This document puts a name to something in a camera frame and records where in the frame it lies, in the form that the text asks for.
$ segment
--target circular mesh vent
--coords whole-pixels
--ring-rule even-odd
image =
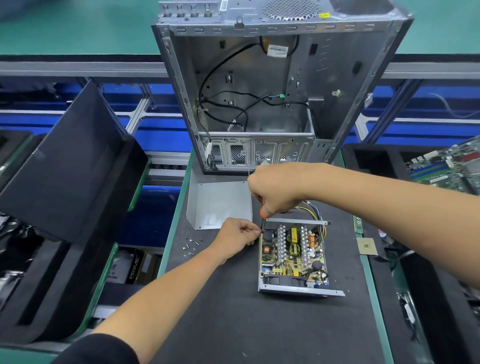
[[[311,0],[273,0],[262,13],[275,20],[306,20],[318,16],[320,5]]]

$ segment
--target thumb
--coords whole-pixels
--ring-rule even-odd
[[[273,209],[270,207],[270,204],[265,201],[265,204],[260,209],[260,216],[263,218],[269,218],[274,214]]]
[[[244,230],[242,232],[247,243],[254,241],[260,235],[258,230]]]

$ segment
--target person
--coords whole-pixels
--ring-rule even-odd
[[[258,166],[248,185],[264,202],[261,213],[266,218],[302,200],[327,203],[368,221],[480,288],[477,196],[324,163]],[[252,222],[228,218],[208,248],[142,288],[91,335],[62,352],[55,364],[148,363],[213,271],[259,234]]]

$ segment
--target white wire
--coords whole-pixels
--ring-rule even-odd
[[[450,115],[455,116],[456,118],[466,119],[466,118],[469,118],[470,116],[476,115],[480,112],[480,110],[478,110],[478,111],[473,112],[469,115],[464,115],[464,116],[458,115],[458,114],[454,113],[454,111],[450,108],[450,105],[448,104],[447,100],[445,100],[442,96],[440,96],[439,94],[434,94],[432,92],[430,92],[429,95],[434,95],[435,97],[438,97],[440,99],[440,101],[445,105],[445,108],[450,113]]]

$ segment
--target barcode label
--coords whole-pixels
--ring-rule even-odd
[[[226,12],[227,6],[228,6],[228,0],[222,0],[222,2],[220,3],[220,11]]]
[[[288,47],[276,46],[270,44],[268,46],[267,56],[276,58],[286,58],[288,54]]]

